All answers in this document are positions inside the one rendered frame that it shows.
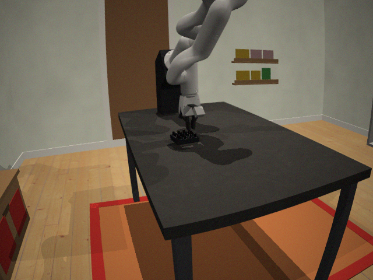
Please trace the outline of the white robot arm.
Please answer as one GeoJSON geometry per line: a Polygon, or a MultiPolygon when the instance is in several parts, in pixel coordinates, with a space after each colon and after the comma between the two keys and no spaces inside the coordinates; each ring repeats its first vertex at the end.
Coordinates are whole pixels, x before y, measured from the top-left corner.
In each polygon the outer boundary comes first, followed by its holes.
{"type": "Polygon", "coordinates": [[[171,85],[181,85],[181,93],[184,95],[198,93],[198,62],[207,59],[213,51],[230,18],[231,11],[247,2],[247,0],[202,1],[197,11],[183,16],[178,21],[176,31],[182,37],[174,51],[169,51],[164,57],[164,64],[168,69],[167,82],[171,85]]]}

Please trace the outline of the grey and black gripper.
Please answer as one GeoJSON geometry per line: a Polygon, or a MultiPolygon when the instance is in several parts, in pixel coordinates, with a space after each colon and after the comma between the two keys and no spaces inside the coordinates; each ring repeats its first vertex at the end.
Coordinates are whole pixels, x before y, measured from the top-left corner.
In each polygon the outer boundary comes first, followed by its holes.
{"type": "Polygon", "coordinates": [[[186,129],[195,130],[196,124],[195,121],[198,117],[195,118],[194,113],[192,111],[192,107],[189,107],[188,104],[195,104],[197,106],[200,106],[200,98],[198,94],[192,94],[192,95],[180,95],[179,100],[179,117],[180,119],[183,119],[186,123],[186,129]],[[183,117],[184,116],[184,117],[183,117]],[[192,116],[191,122],[189,122],[189,116],[192,116]]]}

